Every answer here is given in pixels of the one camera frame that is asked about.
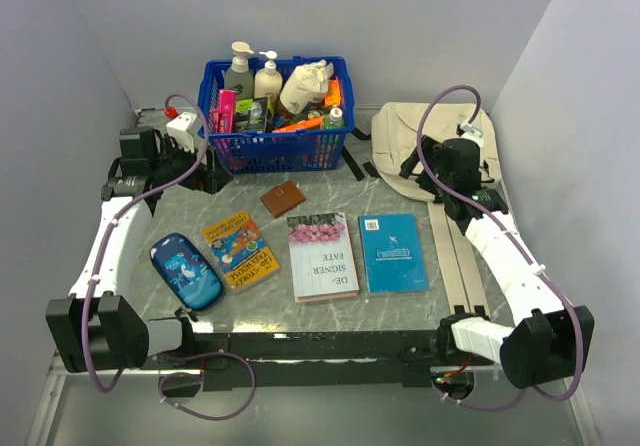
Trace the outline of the blue dinosaur pencil case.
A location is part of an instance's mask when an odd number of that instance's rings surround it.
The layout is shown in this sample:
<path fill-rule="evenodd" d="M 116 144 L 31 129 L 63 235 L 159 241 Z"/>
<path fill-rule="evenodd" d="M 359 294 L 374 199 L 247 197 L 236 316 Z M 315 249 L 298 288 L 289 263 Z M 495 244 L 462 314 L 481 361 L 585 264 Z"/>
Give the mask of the blue dinosaur pencil case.
<path fill-rule="evenodd" d="M 224 287 L 214 268 L 180 233 L 158 240 L 149 250 L 154 269 L 186 308 L 201 312 L 223 295 Z"/>

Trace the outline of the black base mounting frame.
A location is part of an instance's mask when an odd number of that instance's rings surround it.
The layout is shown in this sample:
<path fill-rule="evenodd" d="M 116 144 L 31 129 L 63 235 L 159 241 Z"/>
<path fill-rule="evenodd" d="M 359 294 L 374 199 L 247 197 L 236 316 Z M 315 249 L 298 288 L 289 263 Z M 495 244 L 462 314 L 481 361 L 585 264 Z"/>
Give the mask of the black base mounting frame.
<path fill-rule="evenodd" d="M 311 387 L 400 384 L 429 387 L 436 371 L 470 356 L 438 345 L 434 330 L 194 333 L 181 348 L 156 353 L 145 370 L 195 371 L 206 392 L 251 385 Z"/>

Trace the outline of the yellow treehouse children's book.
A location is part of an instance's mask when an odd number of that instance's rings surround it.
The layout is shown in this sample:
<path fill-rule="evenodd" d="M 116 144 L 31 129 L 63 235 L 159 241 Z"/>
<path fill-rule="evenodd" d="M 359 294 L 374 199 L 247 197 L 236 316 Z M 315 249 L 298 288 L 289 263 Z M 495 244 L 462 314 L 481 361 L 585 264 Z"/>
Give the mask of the yellow treehouse children's book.
<path fill-rule="evenodd" d="M 280 269 L 273 251 L 247 211 L 202 229 L 226 285 L 243 292 Z"/>

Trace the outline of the pink box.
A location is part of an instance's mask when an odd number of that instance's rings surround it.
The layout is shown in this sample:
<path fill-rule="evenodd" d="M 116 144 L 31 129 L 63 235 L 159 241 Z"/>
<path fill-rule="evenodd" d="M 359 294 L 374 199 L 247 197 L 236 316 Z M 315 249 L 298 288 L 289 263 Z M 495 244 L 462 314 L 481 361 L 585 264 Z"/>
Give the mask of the pink box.
<path fill-rule="evenodd" d="M 236 93 L 234 91 L 222 89 L 218 92 L 216 107 L 210 114 L 214 133 L 229 134 L 233 132 L 235 106 Z"/>

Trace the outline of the orange long packet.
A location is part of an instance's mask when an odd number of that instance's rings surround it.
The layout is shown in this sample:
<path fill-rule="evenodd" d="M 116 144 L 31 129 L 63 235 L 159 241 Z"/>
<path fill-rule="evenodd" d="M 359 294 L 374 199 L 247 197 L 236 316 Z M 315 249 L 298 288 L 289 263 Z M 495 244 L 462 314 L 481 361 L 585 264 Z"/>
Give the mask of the orange long packet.
<path fill-rule="evenodd" d="M 300 121 L 298 123 L 293 123 L 290 125 L 283 126 L 281 128 L 275 129 L 275 134 L 290 134 L 296 133 L 300 131 L 310 131 L 319 129 L 324 122 L 324 117 L 319 116 L 312 119 L 307 119 L 304 121 Z"/>

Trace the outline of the beige drawstring cloth pouch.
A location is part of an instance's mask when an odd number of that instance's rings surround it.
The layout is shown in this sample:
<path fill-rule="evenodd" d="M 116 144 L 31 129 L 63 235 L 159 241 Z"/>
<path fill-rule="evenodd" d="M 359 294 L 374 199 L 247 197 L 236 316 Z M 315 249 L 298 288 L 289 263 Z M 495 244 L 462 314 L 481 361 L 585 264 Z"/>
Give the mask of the beige drawstring cloth pouch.
<path fill-rule="evenodd" d="M 297 115 L 309 104 L 322 102 L 333 74 L 333 64 L 325 59 L 297 66 L 279 94 L 279 107 L 286 114 Z"/>

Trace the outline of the beige canvas backpack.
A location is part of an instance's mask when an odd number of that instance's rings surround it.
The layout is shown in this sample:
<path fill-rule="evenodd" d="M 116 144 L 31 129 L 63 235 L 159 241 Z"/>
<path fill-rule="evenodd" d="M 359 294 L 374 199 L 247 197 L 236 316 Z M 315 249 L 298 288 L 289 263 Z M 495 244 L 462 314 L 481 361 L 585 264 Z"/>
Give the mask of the beige canvas backpack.
<path fill-rule="evenodd" d="M 427 106 L 422 103 L 389 102 L 371 120 L 373 163 L 382 179 L 396 192 L 427 204 L 435 248 L 452 313 L 487 316 L 489 307 L 472 246 L 455 222 L 445 214 L 443 201 L 429 177 L 418 183 L 423 166 L 410 168 L 401 177 L 401 164 L 414 155 L 419 122 Z M 472 104 L 438 104 L 423 129 L 424 156 L 434 174 L 449 165 L 440 152 L 451 139 L 469 139 L 479 147 L 481 184 L 497 188 L 502 180 L 495 131 L 487 113 Z"/>

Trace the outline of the brown leather wallet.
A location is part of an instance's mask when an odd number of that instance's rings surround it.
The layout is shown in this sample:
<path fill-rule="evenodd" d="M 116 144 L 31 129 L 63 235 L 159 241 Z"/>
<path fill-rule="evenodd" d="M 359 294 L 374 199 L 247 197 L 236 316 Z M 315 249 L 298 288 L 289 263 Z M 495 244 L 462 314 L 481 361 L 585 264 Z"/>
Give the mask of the brown leather wallet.
<path fill-rule="evenodd" d="M 306 201 L 304 193 L 292 180 L 273 187 L 260 199 L 274 218 L 281 217 Z"/>

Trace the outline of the orange snack packet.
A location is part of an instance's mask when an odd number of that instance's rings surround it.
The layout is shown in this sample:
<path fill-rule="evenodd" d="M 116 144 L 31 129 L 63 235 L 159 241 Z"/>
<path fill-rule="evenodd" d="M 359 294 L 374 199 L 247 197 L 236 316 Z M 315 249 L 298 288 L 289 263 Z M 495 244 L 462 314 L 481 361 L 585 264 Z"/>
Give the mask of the orange snack packet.
<path fill-rule="evenodd" d="M 342 90 L 338 79 L 330 79 L 327 93 L 324 98 L 325 108 L 340 107 L 342 105 Z"/>

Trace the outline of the blue plastic shopping basket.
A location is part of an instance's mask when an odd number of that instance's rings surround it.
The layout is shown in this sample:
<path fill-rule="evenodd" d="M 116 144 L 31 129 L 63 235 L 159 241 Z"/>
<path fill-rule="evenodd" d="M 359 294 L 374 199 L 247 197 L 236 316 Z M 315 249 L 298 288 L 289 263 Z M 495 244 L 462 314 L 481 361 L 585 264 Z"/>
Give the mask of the blue plastic shopping basket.
<path fill-rule="evenodd" d="M 232 174 L 322 171 L 336 169 L 346 138 L 356 126 L 355 98 L 347 62 L 341 56 L 294 56 L 277 60 L 277 70 L 286 80 L 296 66 L 325 59 L 333 64 L 340 83 L 341 110 L 345 128 L 285 133 L 240 132 L 212 134 L 209 143 L 215 147 L 221 164 Z M 218 104 L 218 93 L 224 85 L 224 73 L 231 59 L 211 60 L 205 65 L 200 84 L 198 106 L 209 119 Z"/>

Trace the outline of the green black box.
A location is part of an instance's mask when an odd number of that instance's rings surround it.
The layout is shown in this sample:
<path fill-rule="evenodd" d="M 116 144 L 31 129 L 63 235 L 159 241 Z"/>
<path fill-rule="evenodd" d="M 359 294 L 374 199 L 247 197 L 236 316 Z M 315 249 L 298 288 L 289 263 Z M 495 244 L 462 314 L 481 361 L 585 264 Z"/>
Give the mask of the green black box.
<path fill-rule="evenodd" d="M 236 103 L 233 131 L 235 133 L 273 131 L 275 108 L 269 97 L 246 99 Z"/>

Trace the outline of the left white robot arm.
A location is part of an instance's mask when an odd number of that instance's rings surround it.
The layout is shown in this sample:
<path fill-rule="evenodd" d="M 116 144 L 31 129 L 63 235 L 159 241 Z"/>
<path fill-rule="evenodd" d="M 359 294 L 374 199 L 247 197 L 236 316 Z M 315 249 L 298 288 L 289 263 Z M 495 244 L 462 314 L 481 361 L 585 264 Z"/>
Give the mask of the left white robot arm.
<path fill-rule="evenodd" d="M 164 133 L 124 129 L 121 154 L 101 188 L 100 224 L 68 295 L 49 302 L 46 322 L 70 373 L 140 368 L 162 353 L 177 368 L 198 353 L 184 317 L 145 320 L 130 304 L 131 276 L 162 185 L 214 194 L 231 179 L 197 126 L 171 121 Z"/>

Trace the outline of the small green red-capped bottle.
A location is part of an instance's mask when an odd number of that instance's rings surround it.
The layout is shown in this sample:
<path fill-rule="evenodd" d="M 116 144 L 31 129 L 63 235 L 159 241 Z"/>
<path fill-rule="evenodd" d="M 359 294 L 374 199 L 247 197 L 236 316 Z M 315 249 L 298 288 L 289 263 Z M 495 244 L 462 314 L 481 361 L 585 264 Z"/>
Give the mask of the small green red-capped bottle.
<path fill-rule="evenodd" d="M 339 107 L 333 107 L 324 117 L 322 128 L 324 130 L 342 129 L 344 127 L 343 111 Z"/>

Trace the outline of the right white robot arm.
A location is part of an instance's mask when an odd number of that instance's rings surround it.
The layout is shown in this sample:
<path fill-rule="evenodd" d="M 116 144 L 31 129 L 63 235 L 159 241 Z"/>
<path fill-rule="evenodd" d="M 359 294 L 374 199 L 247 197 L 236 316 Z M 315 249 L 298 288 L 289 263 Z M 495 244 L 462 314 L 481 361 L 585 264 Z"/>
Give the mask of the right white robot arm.
<path fill-rule="evenodd" d="M 491 322 L 483 313 L 456 313 L 441 321 L 436 350 L 448 364 L 469 354 L 500 365 L 518 389 L 572 378 L 586 365 L 595 319 L 574 306 L 550 283 L 545 268 L 524 244 L 501 195 L 482 184 L 480 148 L 467 138 L 438 143 L 420 139 L 400 168 L 403 179 L 444 207 L 452 222 L 480 254 L 501 288 L 513 327 Z"/>

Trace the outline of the cream pump lotion bottle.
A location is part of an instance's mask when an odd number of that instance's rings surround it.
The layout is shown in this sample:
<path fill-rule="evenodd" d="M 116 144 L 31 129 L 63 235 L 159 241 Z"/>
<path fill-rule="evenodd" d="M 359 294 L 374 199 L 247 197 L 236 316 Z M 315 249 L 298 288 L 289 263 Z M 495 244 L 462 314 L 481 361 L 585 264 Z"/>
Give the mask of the cream pump lotion bottle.
<path fill-rule="evenodd" d="M 278 55 L 273 50 L 261 51 L 260 55 L 266 58 L 266 62 L 254 76 L 254 98 L 268 98 L 275 103 L 283 86 L 282 75 L 276 67 Z"/>

